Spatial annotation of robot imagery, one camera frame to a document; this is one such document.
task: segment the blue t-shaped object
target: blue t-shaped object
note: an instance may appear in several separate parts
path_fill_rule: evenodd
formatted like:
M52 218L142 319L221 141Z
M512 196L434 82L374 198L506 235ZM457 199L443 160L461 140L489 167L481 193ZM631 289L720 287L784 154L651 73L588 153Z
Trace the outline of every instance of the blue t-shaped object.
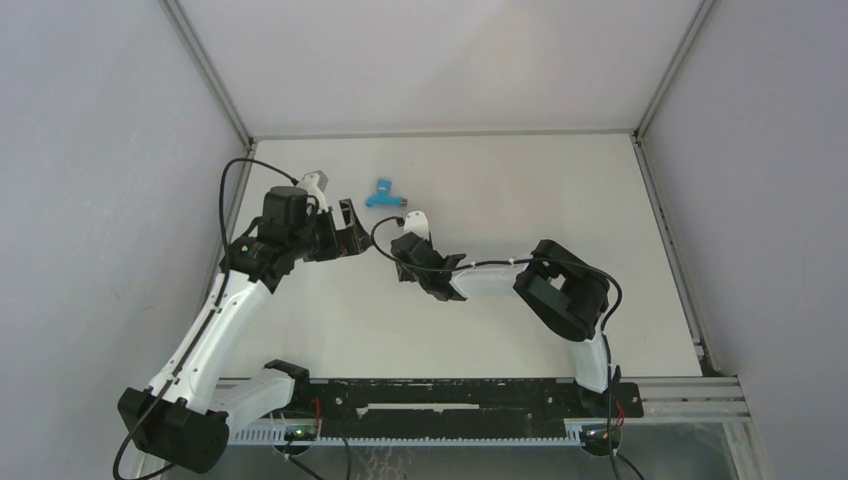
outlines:
M386 180L385 178L381 178L377 180L377 193L368 197L365 200L366 207L373 207L374 205L388 205L390 207L405 207L406 199L403 197L393 197L389 195L389 192L392 191L392 182Z

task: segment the gray floor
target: gray floor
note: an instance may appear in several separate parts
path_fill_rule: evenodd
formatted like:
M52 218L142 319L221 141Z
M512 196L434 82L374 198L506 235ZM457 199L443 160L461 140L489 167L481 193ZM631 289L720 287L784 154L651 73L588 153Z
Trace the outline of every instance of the gray floor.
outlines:
M717 425L626 426L621 453L646 478L732 480L722 429ZM341 447L314 448L300 460L326 480L344 478ZM619 462L623 480L636 479ZM286 479L310 477L270 446L231 447L204 476L174 471L171 480ZM357 447L353 474L357 480L423 479L612 479L609 460L568 447Z

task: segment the white table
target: white table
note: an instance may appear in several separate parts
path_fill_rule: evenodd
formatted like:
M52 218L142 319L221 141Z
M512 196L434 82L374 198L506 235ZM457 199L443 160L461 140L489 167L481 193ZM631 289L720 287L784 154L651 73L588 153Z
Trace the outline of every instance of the white table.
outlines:
M636 157L626 135L528 135L266 140L256 158L295 177L323 170L335 205L352 198L364 226L423 210L443 255L505 259L550 238L615 276L624 302L608 332L625 376L700 376ZM394 182L406 209L364 205L376 180ZM288 182L251 170L236 232L265 193ZM400 234L384 225L386 249ZM398 283L373 249L296 264L247 328L224 377L280 358L314 378L570 377L567 343L517 295L439 302Z

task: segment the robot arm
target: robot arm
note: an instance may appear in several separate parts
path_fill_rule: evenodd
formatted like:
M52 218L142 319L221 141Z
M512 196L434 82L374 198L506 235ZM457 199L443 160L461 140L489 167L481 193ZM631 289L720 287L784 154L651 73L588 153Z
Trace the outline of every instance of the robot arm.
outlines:
M551 240L542 240L530 255L507 265L426 271L453 269L465 255L442 257L433 249L423 212L407 214L403 231L391 248L392 255L402 262L396 263L401 282L418 283L442 301L518 294L549 329L568 340L577 383L596 393L607 390L607 365L611 362L601 325L609 307L610 285L603 275Z
M262 216L228 246L212 293L174 355L144 391L121 396L118 410L139 450L204 473L231 434L291 401L295 382L283 362L218 397L215 386L244 328L296 260L333 260L371 245L350 200L340 202L345 225L336 229L326 183L313 172L265 195Z

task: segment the blue object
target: blue object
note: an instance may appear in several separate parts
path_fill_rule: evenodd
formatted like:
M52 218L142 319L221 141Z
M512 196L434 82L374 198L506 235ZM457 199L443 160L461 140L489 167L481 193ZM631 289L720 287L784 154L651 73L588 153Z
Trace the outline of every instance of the blue object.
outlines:
M392 182L386 180L385 178L381 178L377 180L377 193L368 197L365 200L366 207L373 207L374 205L387 205L390 207L405 207L406 199L403 197L393 197L389 195L389 192L392 191Z

